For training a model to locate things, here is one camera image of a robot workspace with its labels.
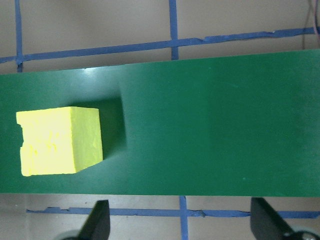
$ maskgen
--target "yellow block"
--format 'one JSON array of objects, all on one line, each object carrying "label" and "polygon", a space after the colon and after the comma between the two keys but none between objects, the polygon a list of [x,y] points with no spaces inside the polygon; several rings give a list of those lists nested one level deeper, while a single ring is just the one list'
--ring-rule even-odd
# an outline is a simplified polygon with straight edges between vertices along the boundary
[{"label": "yellow block", "polygon": [[74,174],[103,160],[99,110],[59,107],[19,111],[23,176]]}]

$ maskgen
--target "foam block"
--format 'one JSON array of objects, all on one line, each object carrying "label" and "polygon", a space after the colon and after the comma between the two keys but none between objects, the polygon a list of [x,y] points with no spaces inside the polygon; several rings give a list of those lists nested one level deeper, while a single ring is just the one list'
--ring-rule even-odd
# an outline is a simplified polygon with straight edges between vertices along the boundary
[{"label": "foam block", "polygon": [[74,174],[103,160],[99,110],[59,107],[19,111],[23,176]]}]

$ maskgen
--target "yellow foam cube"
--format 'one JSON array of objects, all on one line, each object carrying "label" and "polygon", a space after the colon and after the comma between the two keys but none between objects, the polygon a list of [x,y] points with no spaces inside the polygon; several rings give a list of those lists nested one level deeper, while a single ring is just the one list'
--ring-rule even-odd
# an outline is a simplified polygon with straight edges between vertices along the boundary
[{"label": "yellow foam cube", "polygon": [[74,174],[103,160],[99,110],[59,107],[19,111],[23,176]]}]

